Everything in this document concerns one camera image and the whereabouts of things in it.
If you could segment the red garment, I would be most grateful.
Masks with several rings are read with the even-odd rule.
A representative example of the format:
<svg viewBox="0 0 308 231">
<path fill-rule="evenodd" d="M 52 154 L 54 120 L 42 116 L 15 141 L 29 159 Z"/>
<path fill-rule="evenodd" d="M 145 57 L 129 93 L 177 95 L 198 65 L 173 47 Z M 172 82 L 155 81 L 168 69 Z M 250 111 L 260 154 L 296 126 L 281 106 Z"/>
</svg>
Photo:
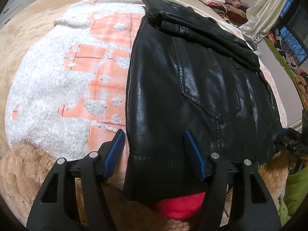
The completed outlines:
<svg viewBox="0 0 308 231">
<path fill-rule="evenodd" d="M 205 192 L 201 192 L 184 197 L 163 199 L 151 204 L 149 208 L 167 218 L 192 222 L 200 214 L 205 195 Z"/>
</svg>

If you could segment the window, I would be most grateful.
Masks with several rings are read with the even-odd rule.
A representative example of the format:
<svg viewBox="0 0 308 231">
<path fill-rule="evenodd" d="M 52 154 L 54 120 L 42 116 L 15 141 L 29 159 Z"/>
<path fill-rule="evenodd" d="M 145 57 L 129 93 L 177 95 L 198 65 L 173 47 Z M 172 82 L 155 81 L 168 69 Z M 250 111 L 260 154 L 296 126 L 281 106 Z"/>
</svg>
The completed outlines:
<svg viewBox="0 0 308 231">
<path fill-rule="evenodd" d="M 277 28 L 282 36 L 282 49 L 294 58 L 298 66 L 306 66 L 307 12 L 299 0 L 286 0 Z"/>
</svg>

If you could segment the cream satin curtain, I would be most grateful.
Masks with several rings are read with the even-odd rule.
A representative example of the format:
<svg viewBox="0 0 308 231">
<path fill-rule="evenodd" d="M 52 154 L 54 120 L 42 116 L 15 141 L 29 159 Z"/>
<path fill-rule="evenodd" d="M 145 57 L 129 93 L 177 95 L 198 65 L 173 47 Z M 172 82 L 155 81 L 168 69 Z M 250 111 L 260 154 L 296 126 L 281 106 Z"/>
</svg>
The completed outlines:
<svg viewBox="0 0 308 231">
<path fill-rule="evenodd" d="M 277 21 L 285 2 L 286 0 L 259 0 L 247 9 L 247 22 L 239 30 L 254 42 L 260 42 Z"/>
</svg>

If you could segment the black leather jacket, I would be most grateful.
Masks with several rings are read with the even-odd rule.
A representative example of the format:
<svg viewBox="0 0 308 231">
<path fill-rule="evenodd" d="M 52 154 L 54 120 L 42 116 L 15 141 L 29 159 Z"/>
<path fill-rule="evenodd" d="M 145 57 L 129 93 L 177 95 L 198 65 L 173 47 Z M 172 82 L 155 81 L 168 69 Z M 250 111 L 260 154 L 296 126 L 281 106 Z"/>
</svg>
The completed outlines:
<svg viewBox="0 0 308 231">
<path fill-rule="evenodd" d="M 282 126 L 258 56 L 190 7 L 143 3 L 126 86 L 124 196 L 148 203 L 204 192 L 211 153 L 269 161 Z"/>
</svg>

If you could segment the bag of clothes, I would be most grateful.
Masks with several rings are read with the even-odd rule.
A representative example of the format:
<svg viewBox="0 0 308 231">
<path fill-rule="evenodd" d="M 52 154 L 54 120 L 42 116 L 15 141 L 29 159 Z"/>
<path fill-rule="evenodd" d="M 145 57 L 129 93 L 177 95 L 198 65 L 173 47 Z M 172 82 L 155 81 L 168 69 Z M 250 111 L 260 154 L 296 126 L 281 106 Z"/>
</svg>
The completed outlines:
<svg viewBox="0 0 308 231">
<path fill-rule="evenodd" d="M 259 47 L 258 47 L 258 44 L 257 43 L 255 43 L 253 40 L 251 40 L 251 39 L 245 39 L 246 40 L 246 42 L 247 42 L 247 44 L 252 48 L 252 50 L 253 50 L 253 52 L 259 57 L 259 58 L 261 58 L 262 57 L 262 54 L 261 54 L 261 52 L 260 52 L 260 50 L 259 50 Z"/>
</svg>

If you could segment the white orange patterned blanket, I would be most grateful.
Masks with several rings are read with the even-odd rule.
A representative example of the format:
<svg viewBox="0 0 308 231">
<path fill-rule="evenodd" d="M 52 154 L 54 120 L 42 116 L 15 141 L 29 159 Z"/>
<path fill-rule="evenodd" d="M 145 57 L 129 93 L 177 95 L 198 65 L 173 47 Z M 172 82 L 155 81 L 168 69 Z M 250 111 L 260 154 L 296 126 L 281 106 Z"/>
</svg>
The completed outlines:
<svg viewBox="0 0 308 231">
<path fill-rule="evenodd" d="M 119 129 L 126 132 L 131 50 L 145 13 L 142 0 L 83 0 L 69 6 L 26 52 L 16 72 L 6 103 L 8 143 L 39 124 L 36 142 L 59 140 L 63 146 L 85 149 L 86 155 Z M 275 82 L 259 64 L 283 127 L 284 108 Z"/>
</svg>

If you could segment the tan plush bedspread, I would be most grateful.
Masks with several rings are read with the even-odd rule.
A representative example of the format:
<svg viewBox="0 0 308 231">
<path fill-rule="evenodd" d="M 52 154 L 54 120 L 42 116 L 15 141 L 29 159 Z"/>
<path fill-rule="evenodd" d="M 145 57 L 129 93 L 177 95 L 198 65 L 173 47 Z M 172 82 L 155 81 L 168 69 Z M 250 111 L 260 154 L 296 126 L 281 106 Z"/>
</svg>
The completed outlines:
<svg viewBox="0 0 308 231">
<path fill-rule="evenodd" d="M 26 52 L 42 39 L 65 10 L 81 0 L 36 0 L 14 16 L 1 30 L 1 115 L 6 113 L 6 102 L 12 81 L 20 69 Z M 85 149 L 63 146 L 61 141 L 48 139 L 36 142 L 39 124 L 25 137 L 8 143 L 5 127 L 1 127 L 1 194 L 15 217 L 25 224 L 34 198 L 57 155 L 77 159 Z M 191 223 L 160 216 L 148 207 L 124 199 L 121 189 L 124 181 L 123 155 L 115 175 L 104 191 L 112 216 L 119 230 L 190 230 Z M 285 210 L 279 200 L 289 175 L 289 154 L 280 152 L 259 168 L 278 210 Z"/>
</svg>

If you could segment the pile of folded clothes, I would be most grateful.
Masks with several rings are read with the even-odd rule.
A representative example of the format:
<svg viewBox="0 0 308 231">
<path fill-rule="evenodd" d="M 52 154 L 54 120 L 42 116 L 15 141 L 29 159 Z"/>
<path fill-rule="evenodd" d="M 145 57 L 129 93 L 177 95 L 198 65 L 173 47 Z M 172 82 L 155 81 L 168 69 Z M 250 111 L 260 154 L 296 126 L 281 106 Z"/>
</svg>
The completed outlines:
<svg viewBox="0 0 308 231">
<path fill-rule="evenodd" d="M 249 5 L 242 0 L 199 0 L 224 21 L 235 27 L 247 23 L 246 11 Z"/>
</svg>

